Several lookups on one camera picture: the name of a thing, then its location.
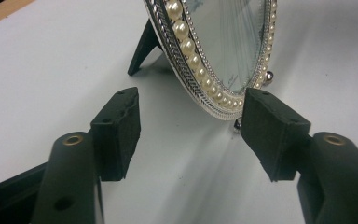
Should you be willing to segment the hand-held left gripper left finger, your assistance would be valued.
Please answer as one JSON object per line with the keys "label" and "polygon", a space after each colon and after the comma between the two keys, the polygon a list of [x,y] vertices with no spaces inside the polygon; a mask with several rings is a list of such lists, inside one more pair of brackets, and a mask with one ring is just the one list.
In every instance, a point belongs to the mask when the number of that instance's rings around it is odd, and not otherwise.
{"label": "hand-held left gripper left finger", "polygon": [[88,132],[58,138],[38,191],[31,224],[104,224],[104,181],[126,177],[140,138],[139,93],[119,91]]}

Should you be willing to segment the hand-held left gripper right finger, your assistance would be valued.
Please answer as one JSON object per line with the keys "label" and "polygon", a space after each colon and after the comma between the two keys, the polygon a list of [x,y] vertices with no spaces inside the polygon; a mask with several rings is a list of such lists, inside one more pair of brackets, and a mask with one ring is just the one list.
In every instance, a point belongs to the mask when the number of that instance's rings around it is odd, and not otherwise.
{"label": "hand-held left gripper right finger", "polygon": [[307,224],[358,224],[358,148],[310,122],[273,94],[245,91],[241,136],[274,181],[297,183]]}

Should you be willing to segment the wooden table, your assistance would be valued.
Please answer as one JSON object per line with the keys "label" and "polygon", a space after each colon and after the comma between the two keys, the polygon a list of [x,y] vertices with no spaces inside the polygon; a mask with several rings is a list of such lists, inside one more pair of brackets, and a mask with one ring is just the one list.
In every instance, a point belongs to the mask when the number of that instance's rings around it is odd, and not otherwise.
{"label": "wooden table", "polygon": [[4,0],[0,3],[0,21],[34,1],[35,0]]}

